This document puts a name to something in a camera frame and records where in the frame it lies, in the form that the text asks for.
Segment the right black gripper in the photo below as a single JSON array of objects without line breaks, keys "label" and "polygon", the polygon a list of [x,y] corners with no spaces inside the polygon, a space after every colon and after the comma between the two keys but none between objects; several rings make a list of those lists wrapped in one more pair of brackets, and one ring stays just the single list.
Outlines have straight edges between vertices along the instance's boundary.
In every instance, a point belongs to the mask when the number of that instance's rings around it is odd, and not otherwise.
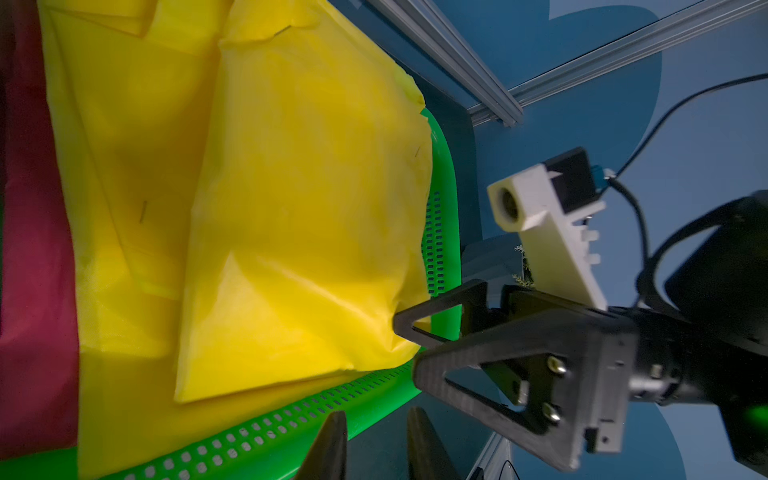
[{"label": "right black gripper", "polygon": [[[487,313],[486,297],[475,279],[394,315],[395,334],[436,347],[417,356],[414,383],[557,470],[577,470],[583,452],[620,452],[630,402],[662,403],[682,383],[682,322],[509,286],[504,325],[453,341]],[[454,382],[473,367],[508,406]]]}]

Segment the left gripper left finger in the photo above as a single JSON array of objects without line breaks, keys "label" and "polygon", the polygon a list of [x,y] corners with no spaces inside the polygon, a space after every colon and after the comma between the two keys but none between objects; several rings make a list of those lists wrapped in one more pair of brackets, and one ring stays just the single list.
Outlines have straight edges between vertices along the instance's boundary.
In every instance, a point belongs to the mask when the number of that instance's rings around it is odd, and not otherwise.
[{"label": "left gripper left finger", "polygon": [[295,480],[345,480],[347,476],[347,417],[331,413],[298,469]]}]

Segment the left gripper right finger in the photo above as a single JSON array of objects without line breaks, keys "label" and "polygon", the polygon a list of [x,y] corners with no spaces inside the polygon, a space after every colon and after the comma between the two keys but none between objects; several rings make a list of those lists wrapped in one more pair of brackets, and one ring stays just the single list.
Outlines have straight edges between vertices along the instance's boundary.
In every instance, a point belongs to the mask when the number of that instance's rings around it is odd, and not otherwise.
[{"label": "left gripper right finger", "polygon": [[426,411],[413,407],[407,415],[407,454],[410,480],[460,480]]}]

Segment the green plastic mesh basket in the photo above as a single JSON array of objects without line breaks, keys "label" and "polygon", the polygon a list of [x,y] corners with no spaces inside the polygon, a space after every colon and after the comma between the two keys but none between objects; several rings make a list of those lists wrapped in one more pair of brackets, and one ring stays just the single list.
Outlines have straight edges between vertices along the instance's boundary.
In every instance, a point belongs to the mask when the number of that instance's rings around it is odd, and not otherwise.
[{"label": "green plastic mesh basket", "polygon": [[416,396],[403,364],[178,404],[180,305],[131,283],[112,225],[102,240],[98,270],[123,284],[77,299],[80,444],[5,460],[5,479],[286,479],[330,413],[356,436]]}]

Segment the pink raincoat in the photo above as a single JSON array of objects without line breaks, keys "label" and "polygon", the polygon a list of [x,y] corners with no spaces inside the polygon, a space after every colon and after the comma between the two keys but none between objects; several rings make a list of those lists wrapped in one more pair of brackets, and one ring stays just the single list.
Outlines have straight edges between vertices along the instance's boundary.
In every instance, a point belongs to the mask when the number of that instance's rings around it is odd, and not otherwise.
[{"label": "pink raincoat", "polygon": [[9,2],[1,164],[1,457],[77,441],[79,342],[72,239],[33,1]]}]

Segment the plain yellow raincoat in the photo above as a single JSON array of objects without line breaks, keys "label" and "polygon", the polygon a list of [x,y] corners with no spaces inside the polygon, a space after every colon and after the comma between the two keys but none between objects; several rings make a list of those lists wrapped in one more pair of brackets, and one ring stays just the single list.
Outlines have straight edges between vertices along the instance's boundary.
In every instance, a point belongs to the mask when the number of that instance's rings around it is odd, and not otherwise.
[{"label": "plain yellow raincoat", "polygon": [[427,298],[413,78],[326,1],[238,1],[191,211],[175,398],[389,369]]}]

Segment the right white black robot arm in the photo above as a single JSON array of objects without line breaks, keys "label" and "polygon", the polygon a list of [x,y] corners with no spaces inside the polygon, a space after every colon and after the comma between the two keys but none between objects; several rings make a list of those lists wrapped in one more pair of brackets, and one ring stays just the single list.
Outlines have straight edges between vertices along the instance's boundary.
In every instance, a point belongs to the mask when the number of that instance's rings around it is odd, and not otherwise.
[{"label": "right white black robot arm", "polygon": [[671,235],[637,277],[640,302],[600,310],[474,280],[395,315],[422,347],[415,386],[551,467],[622,448],[628,406],[709,403],[734,458],[767,471],[767,194]]}]

